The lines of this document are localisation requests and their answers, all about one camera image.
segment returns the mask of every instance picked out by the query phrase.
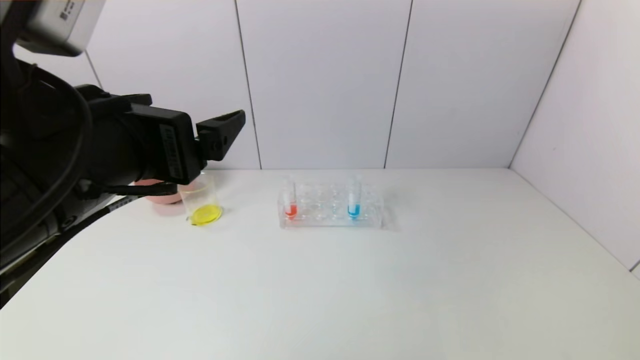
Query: black cable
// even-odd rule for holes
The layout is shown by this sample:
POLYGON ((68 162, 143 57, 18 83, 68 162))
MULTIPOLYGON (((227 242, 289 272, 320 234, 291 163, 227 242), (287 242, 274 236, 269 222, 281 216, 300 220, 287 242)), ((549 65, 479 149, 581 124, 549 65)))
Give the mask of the black cable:
POLYGON ((0 293, 4 292, 7 288, 9 288, 9 286, 20 279, 20 277, 22 277, 29 270, 33 268, 40 268, 42 265, 44 265, 58 250, 60 250, 60 248, 62 248, 62 246, 64 246, 64 244, 71 240, 80 231, 86 229, 86 227, 93 224, 104 215, 107 215, 115 209, 121 208, 122 206, 141 197, 142 196, 131 195, 115 201, 114 203, 109 204, 104 208, 89 215, 77 225, 70 227, 68 230, 58 235, 49 243, 41 245, 39 248, 34 250, 35 253, 32 254, 29 259, 25 260, 25 262, 18 265, 7 274, 3 274, 2 276, 0 276, 0 293))
POLYGON ((178 192, 178 186, 173 183, 157 183, 153 185, 123 185, 123 186, 99 186, 101 193, 115 195, 136 196, 165 196, 178 192))
POLYGON ((80 118, 80 132, 76 147, 66 169, 58 180, 31 205, 18 221, 14 222, 8 230, 2 232, 2 237, 5 239, 17 240, 38 225, 73 189, 90 156, 90 138, 93 131, 93 122, 89 107, 82 95, 64 80, 37 67, 33 69, 31 75, 51 85, 57 91, 66 94, 65 97, 72 100, 76 114, 80 118))

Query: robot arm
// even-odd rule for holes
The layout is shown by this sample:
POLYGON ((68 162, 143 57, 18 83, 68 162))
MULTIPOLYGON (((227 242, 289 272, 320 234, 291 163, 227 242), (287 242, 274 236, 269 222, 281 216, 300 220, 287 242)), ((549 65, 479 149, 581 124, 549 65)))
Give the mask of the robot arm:
POLYGON ((74 88, 15 59, 13 46, 79 54, 104 2, 0 4, 1 293, 81 229, 125 203, 102 208, 114 194, 128 195, 130 201, 175 193, 175 184, 190 183, 207 160, 222 160, 245 115, 238 110, 199 122, 194 138, 188 114, 151 107, 148 94, 119 96, 93 85, 74 88), (58 25, 63 17, 75 26, 58 25), (128 186, 141 179, 164 183, 128 186))

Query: beaker with yellow liquid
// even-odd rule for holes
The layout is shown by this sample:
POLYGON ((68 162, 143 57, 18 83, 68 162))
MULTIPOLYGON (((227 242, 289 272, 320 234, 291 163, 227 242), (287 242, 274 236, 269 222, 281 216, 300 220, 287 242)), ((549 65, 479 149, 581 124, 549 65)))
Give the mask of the beaker with yellow liquid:
POLYGON ((191 225, 202 226, 222 216, 211 172, 203 171, 191 184, 178 185, 178 192, 189 215, 191 225))

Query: yellow liquid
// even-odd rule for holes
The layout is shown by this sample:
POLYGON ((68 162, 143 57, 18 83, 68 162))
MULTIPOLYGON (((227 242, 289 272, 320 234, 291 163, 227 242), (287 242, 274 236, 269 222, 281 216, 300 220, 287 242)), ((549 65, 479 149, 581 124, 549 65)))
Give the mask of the yellow liquid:
POLYGON ((222 215, 222 208, 219 206, 201 206, 191 215, 191 224, 197 226, 205 225, 216 221, 220 218, 220 215, 222 215))

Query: red liquid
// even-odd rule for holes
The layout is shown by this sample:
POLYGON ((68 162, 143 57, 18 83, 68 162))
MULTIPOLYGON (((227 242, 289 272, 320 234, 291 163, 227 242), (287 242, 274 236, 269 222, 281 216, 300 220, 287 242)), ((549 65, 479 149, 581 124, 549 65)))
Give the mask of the red liquid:
POLYGON ((287 217, 289 218, 294 218, 296 217, 296 214, 298 213, 298 205, 295 204, 291 204, 290 206, 290 212, 287 212, 286 210, 284 211, 285 215, 287 215, 287 217))

